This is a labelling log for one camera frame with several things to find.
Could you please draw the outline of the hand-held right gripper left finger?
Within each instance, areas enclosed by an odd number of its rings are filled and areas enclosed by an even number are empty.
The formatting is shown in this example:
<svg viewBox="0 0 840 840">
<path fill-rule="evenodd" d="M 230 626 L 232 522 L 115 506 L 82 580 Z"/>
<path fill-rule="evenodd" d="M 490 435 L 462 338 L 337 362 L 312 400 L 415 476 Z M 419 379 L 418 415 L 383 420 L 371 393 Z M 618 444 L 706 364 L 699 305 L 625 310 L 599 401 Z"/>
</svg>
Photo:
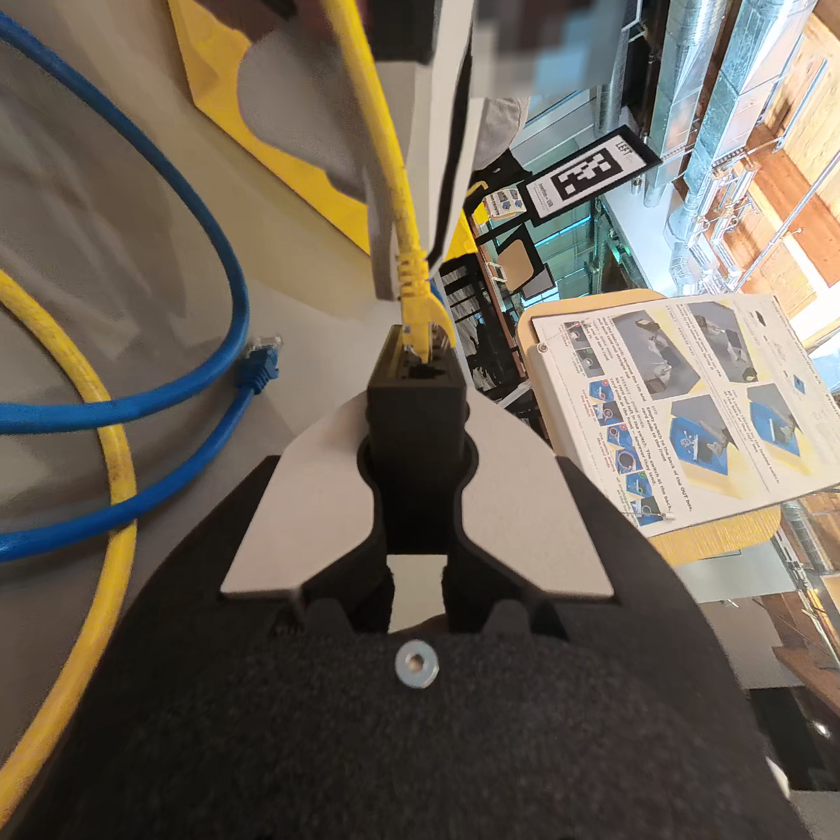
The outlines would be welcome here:
<svg viewBox="0 0 840 840">
<path fill-rule="evenodd" d="M 393 574 L 358 394 L 296 437 L 269 478 L 224 580 L 229 599 L 276 599 L 304 617 L 336 601 L 358 632 L 386 633 Z"/>
</svg>

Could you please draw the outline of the black-framed tag sign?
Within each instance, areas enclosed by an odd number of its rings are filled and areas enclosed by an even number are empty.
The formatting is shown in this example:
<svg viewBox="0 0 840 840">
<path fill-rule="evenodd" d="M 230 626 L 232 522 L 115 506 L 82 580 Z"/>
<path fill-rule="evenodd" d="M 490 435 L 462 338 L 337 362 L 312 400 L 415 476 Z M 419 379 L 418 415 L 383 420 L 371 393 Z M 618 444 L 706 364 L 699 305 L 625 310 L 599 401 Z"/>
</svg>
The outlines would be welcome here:
<svg viewBox="0 0 840 840">
<path fill-rule="evenodd" d="M 661 164 L 661 158 L 622 125 L 531 175 L 518 189 L 528 221 L 539 226 Z"/>
</svg>

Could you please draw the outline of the small printed instruction sheet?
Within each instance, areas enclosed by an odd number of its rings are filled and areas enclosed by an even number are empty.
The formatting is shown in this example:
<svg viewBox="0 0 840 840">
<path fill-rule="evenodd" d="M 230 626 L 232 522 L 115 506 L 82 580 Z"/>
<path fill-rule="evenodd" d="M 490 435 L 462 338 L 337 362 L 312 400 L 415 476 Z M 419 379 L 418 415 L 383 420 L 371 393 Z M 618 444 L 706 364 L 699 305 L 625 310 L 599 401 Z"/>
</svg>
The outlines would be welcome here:
<svg viewBox="0 0 840 840">
<path fill-rule="evenodd" d="M 493 224 L 519 217 L 528 211 L 519 189 L 514 185 L 484 195 L 482 203 Z"/>
</svg>

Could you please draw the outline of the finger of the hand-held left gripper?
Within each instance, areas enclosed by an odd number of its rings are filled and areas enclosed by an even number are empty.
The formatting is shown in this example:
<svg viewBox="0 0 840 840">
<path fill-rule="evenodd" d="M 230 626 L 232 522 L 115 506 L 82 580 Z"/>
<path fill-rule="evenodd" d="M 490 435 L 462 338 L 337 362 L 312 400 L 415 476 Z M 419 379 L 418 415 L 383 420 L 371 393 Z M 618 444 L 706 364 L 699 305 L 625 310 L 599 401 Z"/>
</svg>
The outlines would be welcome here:
<svg viewBox="0 0 840 840">
<path fill-rule="evenodd" d="M 238 105 L 259 140 L 366 205 L 374 292 L 396 300 L 392 201 L 338 48 L 301 29 L 273 29 L 239 65 Z"/>
<path fill-rule="evenodd" d="M 406 169 L 429 270 L 446 261 L 461 215 L 476 147 L 470 103 L 472 1 L 436 2 L 431 57 L 416 65 Z"/>
</svg>

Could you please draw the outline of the black network switch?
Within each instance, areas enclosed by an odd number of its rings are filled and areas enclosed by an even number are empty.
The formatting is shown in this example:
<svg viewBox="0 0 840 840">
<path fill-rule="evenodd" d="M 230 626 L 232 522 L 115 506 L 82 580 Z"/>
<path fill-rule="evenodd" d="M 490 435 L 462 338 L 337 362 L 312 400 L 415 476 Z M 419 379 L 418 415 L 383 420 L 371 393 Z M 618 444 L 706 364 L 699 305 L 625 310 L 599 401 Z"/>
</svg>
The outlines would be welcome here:
<svg viewBox="0 0 840 840">
<path fill-rule="evenodd" d="M 367 459 L 390 554 L 436 554 L 452 539 L 466 472 L 467 385 L 447 349 L 425 364 L 390 327 L 366 388 Z"/>
</svg>

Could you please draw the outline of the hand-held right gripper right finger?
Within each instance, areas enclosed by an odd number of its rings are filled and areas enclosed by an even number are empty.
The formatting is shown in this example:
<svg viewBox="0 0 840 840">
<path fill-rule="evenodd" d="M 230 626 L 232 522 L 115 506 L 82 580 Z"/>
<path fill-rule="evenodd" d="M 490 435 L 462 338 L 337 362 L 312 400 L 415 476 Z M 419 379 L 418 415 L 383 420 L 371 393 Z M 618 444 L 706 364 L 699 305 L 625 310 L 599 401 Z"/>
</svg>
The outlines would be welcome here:
<svg viewBox="0 0 840 840">
<path fill-rule="evenodd" d="M 449 631 L 479 633 L 501 602 L 530 625 L 562 602 L 609 603 L 613 584 L 551 447 L 475 389 L 466 403 L 442 579 Z"/>
</svg>

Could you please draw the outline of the silver ventilation duct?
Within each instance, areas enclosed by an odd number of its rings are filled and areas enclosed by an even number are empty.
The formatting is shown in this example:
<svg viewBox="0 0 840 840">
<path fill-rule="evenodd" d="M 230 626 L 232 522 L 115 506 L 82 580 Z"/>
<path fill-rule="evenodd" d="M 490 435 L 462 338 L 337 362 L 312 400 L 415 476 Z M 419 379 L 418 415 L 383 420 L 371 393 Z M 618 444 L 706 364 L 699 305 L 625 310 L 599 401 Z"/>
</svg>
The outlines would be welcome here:
<svg viewBox="0 0 840 840">
<path fill-rule="evenodd" d="M 684 216 L 700 213 L 715 164 L 745 146 L 815 1 L 743 1 L 684 180 Z"/>
<path fill-rule="evenodd" d="M 718 40 L 726 1 L 669 4 L 648 147 L 661 160 L 645 176 L 644 204 L 656 207 L 679 175 L 691 127 Z"/>
</svg>

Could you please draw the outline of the yellow plastic bin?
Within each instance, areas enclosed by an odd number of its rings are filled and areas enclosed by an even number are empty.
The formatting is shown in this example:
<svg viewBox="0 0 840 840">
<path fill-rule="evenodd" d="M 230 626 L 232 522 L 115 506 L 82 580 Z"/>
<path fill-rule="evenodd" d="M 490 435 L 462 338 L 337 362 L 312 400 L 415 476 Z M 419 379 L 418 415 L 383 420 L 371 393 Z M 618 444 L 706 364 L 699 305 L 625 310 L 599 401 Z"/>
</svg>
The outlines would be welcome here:
<svg viewBox="0 0 840 840">
<path fill-rule="evenodd" d="M 365 205 L 341 194 L 317 167 L 274 149 L 248 128 L 238 107 L 238 69 L 251 46 L 249 38 L 218 21 L 199 2 L 170 1 L 187 84 L 196 108 L 283 182 L 347 239 L 369 254 Z M 401 145 L 408 142 L 413 121 L 415 66 L 378 63 L 382 85 L 393 110 Z M 473 233 L 462 211 L 446 261 L 475 254 Z"/>
</svg>

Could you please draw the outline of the black-framed wooden chair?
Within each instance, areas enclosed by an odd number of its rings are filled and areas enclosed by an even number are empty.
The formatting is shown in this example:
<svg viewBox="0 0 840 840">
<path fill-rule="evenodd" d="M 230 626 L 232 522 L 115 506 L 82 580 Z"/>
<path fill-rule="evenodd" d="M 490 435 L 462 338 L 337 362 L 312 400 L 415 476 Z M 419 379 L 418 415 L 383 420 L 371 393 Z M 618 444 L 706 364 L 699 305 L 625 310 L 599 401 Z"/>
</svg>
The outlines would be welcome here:
<svg viewBox="0 0 840 840">
<path fill-rule="evenodd" d="M 550 268 L 543 262 L 524 224 L 501 244 L 497 264 L 510 294 L 518 293 L 524 300 L 531 300 L 554 289 Z"/>
</svg>

